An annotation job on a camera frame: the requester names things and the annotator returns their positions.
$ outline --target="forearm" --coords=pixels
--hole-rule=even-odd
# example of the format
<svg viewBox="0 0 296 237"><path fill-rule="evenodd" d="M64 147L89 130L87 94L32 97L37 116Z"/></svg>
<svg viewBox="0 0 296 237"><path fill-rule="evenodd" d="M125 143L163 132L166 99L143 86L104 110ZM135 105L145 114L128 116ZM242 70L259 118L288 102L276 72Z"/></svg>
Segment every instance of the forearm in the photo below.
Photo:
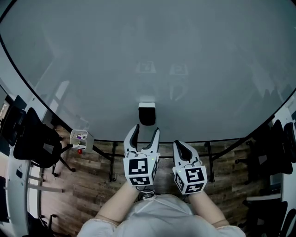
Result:
<svg viewBox="0 0 296 237"><path fill-rule="evenodd" d="M196 213L216 228L229 225L222 211L213 203L204 191L191 194L189 200Z"/></svg>
<svg viewBox="0 0 296 237"><path fill-rule="evenodd" d="M100 209L96 218L108 220L115 224L123 221L130 210L139 191L126 182Z"/></svg>

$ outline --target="office chair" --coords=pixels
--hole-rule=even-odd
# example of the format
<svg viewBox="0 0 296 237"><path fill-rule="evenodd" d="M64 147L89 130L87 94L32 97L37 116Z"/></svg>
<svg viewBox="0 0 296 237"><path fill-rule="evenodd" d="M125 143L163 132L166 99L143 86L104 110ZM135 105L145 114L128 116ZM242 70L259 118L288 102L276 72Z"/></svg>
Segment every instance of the office chair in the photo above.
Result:
<svg viewBox="0 0 296 237"><path fill-rule="evenodd" d="M263 128L253 138L255 143L248 141L251 155L247 159L236 160L248 165L249 179L245 184L257 180L259 176L268 177L278 173L291 174L292 162L296 158L296 143L292 124L285 125L277 120L272 128ZM266 160L259 162L259 157Z"/></svg>
<svg viewBox="0 0 296 237"><path fill-rule="evenodd" d="M251 231L251 236L278 237L287 212L288 203L281 202L280 199L244 201L244 205L249 208L247 220L239 224L238 227L247 227ZM258 225L258 220L263 220L262 225Z"/></svg>
<svg viewBox="0 0 296 237"><path fill-rule="evenodd" d="M62 236L62 237L71 237L71 235L61 234L54 232L51 228L52 218L56 218L56 215L51 215L49 218L49 224L47 226L47 222L42 220L44 216L39 216L39 218L34 218L31 214L28 213L28 228L29 228L29 235L24 237L54 237Z"/></svg>
<svg viewBox="0 0 296 237"><path fill-rule="evenodd" d="M56 163L60 160L70 171L75 172L61 158L62 144L58 133L43 124L36 111L29 108L26 113L24 110L12 106L5 118L3 137L14 147L13 156L19 160L32 160L33 163L41 168L52 168L55 173Z"/></svg>

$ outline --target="white tabletop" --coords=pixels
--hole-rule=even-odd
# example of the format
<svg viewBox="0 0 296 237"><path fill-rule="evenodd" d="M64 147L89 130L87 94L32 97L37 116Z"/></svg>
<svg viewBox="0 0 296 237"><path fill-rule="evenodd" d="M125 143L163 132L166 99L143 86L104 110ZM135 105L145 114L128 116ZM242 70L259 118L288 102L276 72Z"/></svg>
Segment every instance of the white tabletop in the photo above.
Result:
<svg viewBox="0 0 296 237"><path fill-rule="evenodd" d="M290 0L16 1L0 24L31 87L72 129L123 141L245 137L296 87Z"/></svg>

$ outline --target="wooden floor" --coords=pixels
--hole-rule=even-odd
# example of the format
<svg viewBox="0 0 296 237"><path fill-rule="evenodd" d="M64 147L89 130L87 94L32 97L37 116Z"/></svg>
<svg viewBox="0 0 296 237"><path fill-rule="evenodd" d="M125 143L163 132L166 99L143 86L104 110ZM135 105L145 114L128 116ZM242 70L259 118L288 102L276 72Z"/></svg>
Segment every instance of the wooden floor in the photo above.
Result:
<svg viewBox="0 0 296 237"><path fill-rule="evenodd" d="M61 127L56 129L64 137L64 144L68 143L69 133ZM220 152L235 141L213 142L212 152ZM95 145L106 153L112 152L112 143L95 142ZM199 154L206 154L207 149L203 143L191 144ZM159 152L162 156L172 156L172 144L160 144ZM116 148L117 154L123 154L123 144ZM247 168L245 164L234 164L236 159L246 158L249 147L245 144L214 161L215 182L207 183L206 193L221 208L227 220L232 225L245 221L247 208L242 204L247 196L259 194L259 190L265 188L264 181L253 182L244 185L247 180ZM53 230L76 236L82 225L93 218L100 207L124 184L126 181L123 170L123 158L116 157L113 175L115 182L108 182L110 162L96 152L79 155L77 150L69 149L62 157L70 167L76 168L72 173L58 162L56 172L60 174L55 178L51 174L51 168L45 169L43 186L59 187L64 189L63 193L42 192L41 214L49 218L56 214L58 218L53 219ZM208 157L201 157L203 164L209 171ZM159 169L154 181L154 189L157 194L170 193L180 198L180 192L173 181L172 159L161 159Z"/></svg>

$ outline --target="small white box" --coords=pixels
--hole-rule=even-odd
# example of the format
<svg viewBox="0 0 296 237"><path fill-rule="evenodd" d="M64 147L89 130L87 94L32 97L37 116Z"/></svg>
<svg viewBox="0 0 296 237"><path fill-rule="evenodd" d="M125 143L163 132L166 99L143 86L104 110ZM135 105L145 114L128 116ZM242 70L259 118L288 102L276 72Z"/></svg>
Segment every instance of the small white box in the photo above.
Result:
<svg viewBox="0 0 296 237"><path fill-rule="evenodd" d="M132 186L153 185L153 181L158 169L158 157L134 157L124 158L124 173L127 181Z"/></svg>
<svg viewBox="0 0 296 237"><path fill-rule="evenodd" d="M182 194L199 193L203 191L208 178L205 166L177 168L175 183Z"/></svg>
<svg viewBox="0 0 296 237"><path fill-rule="evenodd" d="M70 144L73 148L82 149L85 152L93 150L93 136L85 130L72 130L70 135Z"/></svg>

